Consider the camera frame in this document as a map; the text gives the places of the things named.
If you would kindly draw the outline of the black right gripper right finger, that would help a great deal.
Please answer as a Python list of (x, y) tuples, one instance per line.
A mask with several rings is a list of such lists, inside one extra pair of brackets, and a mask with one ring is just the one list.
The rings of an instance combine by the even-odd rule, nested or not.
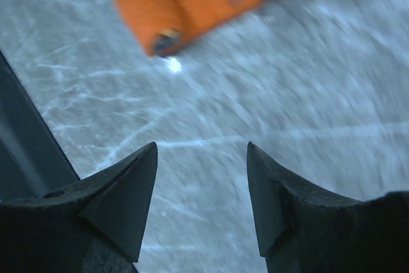
[(269, 272), (364, 272), (362, 202), (328, 191), (247, 145), (247, 179), (260, 255)]

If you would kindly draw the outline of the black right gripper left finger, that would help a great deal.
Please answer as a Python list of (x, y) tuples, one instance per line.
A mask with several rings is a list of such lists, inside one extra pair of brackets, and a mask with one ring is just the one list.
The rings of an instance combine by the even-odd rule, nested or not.
[(62, 272), (136, 272), (157, 175), (158, 149), (150, 142), (80, 182), (47, 193), (68, 209), (88, 244), (80, 263)]

